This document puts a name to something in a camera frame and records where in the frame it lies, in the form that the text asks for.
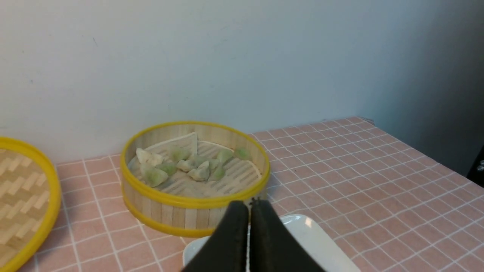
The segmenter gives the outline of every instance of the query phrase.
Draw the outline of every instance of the pink grid tablecloth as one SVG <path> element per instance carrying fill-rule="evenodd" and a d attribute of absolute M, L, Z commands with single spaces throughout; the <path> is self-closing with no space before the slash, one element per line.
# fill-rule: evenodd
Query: pink grid tablecloth
<path fill-rule="evenodd" d="M 280 215 L 317 221 L 362 271 L 482 271 L 484 189 L 361 118 L 255 133 Z M 59 219 L 23 271 L 179 271 L 192 239 L 140 224 L 119 156 L 57 166 Z"/>

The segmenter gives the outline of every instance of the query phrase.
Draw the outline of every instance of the steamer basket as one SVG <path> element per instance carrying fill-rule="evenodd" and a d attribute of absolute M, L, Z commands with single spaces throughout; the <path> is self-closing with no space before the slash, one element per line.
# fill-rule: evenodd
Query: steamer basket
<path fill-rule="evenodd" d="M 0 137 L 0 272 L 17 271 L 49 235 L 61 207 L 54 166 L 35 147 Z"/>
<path fill-rule="evenodd" d="M 178 172 L 150 188 L 142 180 L 136 149 L 166 156 L 173 144 L 207 157 L 221 148 L 246 148 L 252 161 L 231 160 L 220 181 L 196 182 Z M 269 170 L 264 149 L 240 131 L 207 122 L 171 122 L 148 128 L 128 141 L 121 154 L 121 187 L 126 207 L 147 226 L 177 236 L 203 237 L 212 234 L 229 202 L 248 204 L 253 197 L 266 197 Z"/>

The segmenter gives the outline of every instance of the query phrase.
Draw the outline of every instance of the white plate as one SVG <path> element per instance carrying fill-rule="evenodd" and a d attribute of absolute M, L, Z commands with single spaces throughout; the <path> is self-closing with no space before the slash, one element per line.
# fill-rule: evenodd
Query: white plate
<path fill-rule="evenodd" d="M 281 221 L 305 251 L 327 272 L 360 272 L 360 269 L 351 259 L 311 218 L 301 214 L 293 214 L 281 217 Z M 209 236 L 197 239 L 185 247 L 182 257 L 183 266 L 197 254 L 208 238 Z M 247 271 L 249 271 L 248 256 L 249 250 L 247 250 Z"/>

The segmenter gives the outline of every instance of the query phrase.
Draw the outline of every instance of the woven bamboo lid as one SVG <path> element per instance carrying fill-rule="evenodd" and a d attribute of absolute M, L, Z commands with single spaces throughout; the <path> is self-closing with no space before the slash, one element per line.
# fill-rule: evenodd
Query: woven bamboo lid
<path fill-rule="evenodd" d="M 54 226 L 61 206 L 54 166 L 35 147 L 0 137 L 0 272 L 18 270 Z"/>

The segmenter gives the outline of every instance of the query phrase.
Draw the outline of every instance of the dumpling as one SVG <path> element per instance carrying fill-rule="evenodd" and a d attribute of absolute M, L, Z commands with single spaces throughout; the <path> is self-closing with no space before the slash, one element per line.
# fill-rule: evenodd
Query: dumpling
<path fill-rule="evenodd" d="M 200 164 L 197 169 L 193 169 L 188 172 L 188 175 L 195 181 L 206 181 L 210 176 L 209 161 Z"/>
<path fill-rule="evenodd" d="M 223 148 L 217 153 L 217 160 L 219 160 L 219 162 L 224 165 L 230 158 L 233 157 L 233 155 L 234 152 L 229 149 Z"/>
<path fill-rule="evenodd" d="M 209 168 L 210 168 L 210 171 L 214 171 L 217 166 L 219 165 L 219 160 L 217 159 L 210 159 L 209 160 Z"/>
<path fill-rule="evenodd" d="M 149 164 L 151 166 L 158 165 L 165 160 L 162 155 L 148 152 L 139 147 L 136 149 L 136 157 L 138 157 L 139 163 Z"/>
<path fill-rule="evenodd" d="M 225 176 L 225 169 L 221 163 L 218 163 L 215 170 L 212 171 L 209 181 L 219 181 Z"/>
<path fill-rule="evenodd" d="M 174 163 L 162 163 L 162 164 L 158 164 L 155 167 L 165 172 L 169 176 L 177 172 L 177 166 Z"/>
<path fill-rule="evenodd" d="M 195 168 L 199 167 L 202 163 L 208 161 L 209 159 L 203 156 L 192 155 L 189 159 Z"/>
<path fill-rule="evenodd" d="M 147 163 L 140 166 L 141 176 L 149 187 L 156 187 L 168 179 L 168 174 Z"/>
<path fill-rule="evenodd" d="M 190 157 L 192 153 L 185 148 L 181 148 L 179 146 L 171 146 L 170 148 L 168 148 L 168 154 L 170 156 L 170 159 L 174 163 L 178 163 L 181 160 L 188 159 L 188 157 Z"/>
<path fill-rule="evenodd" d="M 195 165 L 193 165 L 192 161 L 190 160 L 180 160 L 177 163 L 177 168 L 180 169 L 181 171 L 187 173 L 190 172 L 193 169 L 196 169 Z"/>
<path fill-rule="evenodd" d="M 236 157 L 240 160 L 243 160 L 243 161 L 252 160 L 252 156 L 250 155 L 250 152 L 245 148 L 237 148 L 234 151 L 234 157 Z"/>

